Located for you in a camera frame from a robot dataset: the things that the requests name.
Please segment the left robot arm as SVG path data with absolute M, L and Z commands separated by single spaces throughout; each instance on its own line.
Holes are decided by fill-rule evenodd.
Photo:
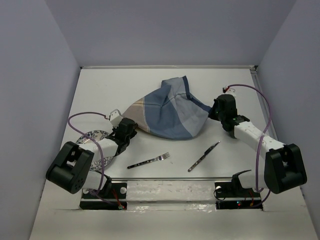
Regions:
M 92 162 L 116 157 L 126 150 L 130 140 L 137 134 L 138 124 L 132 119 L 123 118 L 113 133 L 98 142 L 76 144 L 66 142 L 48 168 L 45 178 L 71 194 L 80 189 L 93 189 L 97 196 L 104 198 L 110 194 L 111 185 L 107 176 L 99 176 L 95 184 L 86 184 Z

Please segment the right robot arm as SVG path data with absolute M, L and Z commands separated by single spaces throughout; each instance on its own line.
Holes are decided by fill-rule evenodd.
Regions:
M 239 115 L 236 99 L 231 94 L 222 94 L 214 100 L 209 118 L 219 121 L 231 137 L 238 139 L 256 151 L 264 160 L 263 177 L 256 180 L 248 170 L 234 174 L 230 183 L 235 196 L 242 196 L 253 189 L 268 189 L 280 194 L 307 183 L 302 153 L 296 144 L 284 144 L 264 134 L 245 116 Z

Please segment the blue beige checked cloth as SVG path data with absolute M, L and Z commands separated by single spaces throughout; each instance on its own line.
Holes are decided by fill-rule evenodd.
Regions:
M 210 110 L 190 92 L 188 79 L 182 76 L 163 80 L 160 88 L 130 105 L 123 116 L 157 137 L 190 140 L 199 134 Z

